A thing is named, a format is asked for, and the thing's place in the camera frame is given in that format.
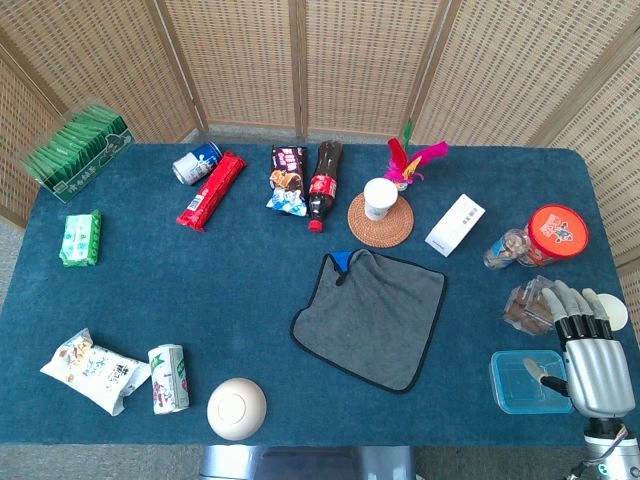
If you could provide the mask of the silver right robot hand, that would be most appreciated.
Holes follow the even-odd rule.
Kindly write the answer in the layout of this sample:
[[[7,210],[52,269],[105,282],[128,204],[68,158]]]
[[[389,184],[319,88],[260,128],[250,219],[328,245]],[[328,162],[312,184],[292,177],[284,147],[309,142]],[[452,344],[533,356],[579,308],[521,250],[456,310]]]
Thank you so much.
[[[625,417],[636,407],[628,363],[598,295],[590,288],[577,291],[561,280],[541,294],[554,320],[567,378],[545,373],[527,357],[523,364],[529,375],[569,398],[587,418]]]

